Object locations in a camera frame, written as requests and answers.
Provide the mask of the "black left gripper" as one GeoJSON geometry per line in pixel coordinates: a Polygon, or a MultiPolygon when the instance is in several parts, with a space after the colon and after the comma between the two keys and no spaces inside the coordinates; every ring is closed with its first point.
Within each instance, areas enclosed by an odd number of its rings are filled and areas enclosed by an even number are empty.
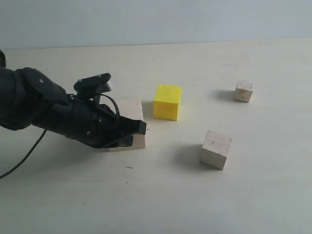
{"type": "Polygon", "coordinates": [[[145,135],[147,123],[120,116],[116,102],[106,97],[115,111],[106,104],[71,99],[67,106],[54,104],[48,108],[34,121],[34,126],[96,149],[131,147],[132,135],[145,135]]]}

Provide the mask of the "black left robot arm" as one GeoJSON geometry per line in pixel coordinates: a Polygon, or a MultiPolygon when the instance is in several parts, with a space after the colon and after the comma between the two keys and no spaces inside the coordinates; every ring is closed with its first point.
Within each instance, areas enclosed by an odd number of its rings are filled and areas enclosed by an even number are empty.
{"type": "Polygon", "coordinates": [[[12,131],[33,125],[96,149],[130,147],[147,125],[100,103],[110,79],[108,73],[80,79],[69,94],[35,68],[8,69],[1,54],[0,124],[12,131]]]}

